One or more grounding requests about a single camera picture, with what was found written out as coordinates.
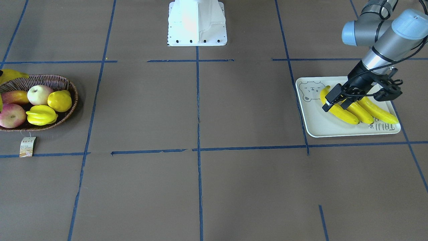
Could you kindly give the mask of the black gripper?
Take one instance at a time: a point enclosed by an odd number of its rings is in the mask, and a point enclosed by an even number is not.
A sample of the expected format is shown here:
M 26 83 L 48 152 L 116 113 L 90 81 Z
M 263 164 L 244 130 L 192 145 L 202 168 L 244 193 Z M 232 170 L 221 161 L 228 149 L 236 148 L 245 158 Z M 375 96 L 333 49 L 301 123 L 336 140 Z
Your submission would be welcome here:
M 344 100 L 356 102 L 363 97 L 371 96 L 378 102 L 391 101 L 402 95 L 401 79 L 393 80 L 398 69 L 390 67 L 389 74 L 377 74 L 366 69 L 362 61 L 348 74 L 344 85 L 336 84 L 322 100 L 325 112 L 345 111 L 341 106 Z

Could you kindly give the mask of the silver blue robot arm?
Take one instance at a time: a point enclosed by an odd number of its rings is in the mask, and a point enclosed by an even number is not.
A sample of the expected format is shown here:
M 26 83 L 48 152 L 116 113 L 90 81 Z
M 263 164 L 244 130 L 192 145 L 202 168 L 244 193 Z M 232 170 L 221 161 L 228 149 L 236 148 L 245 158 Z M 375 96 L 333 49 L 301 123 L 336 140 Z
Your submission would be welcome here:
M 395 100 L 402 94 L 402 81 L 392 80 L 397 72 L 394 65 L 412 57 L 411 51 L 416 54 L 423 48 L 427 42 L 428 20 L 423 1 L 420 1 L 423 12 L 406 9 L 391 20 L 397 3 L 397 0 L 370 0 L 358 20 L 344 25 L 343 43 L 368 46 L 369 51 L 347 75 L 347 82 L 337 84 L 327 93 L 323 101 L 325 112 L 331 111 L 335 104 L 347 109 L 352 103 L 369 96 L 376 84 L 381 88 L 372 96 L 378 102 Z

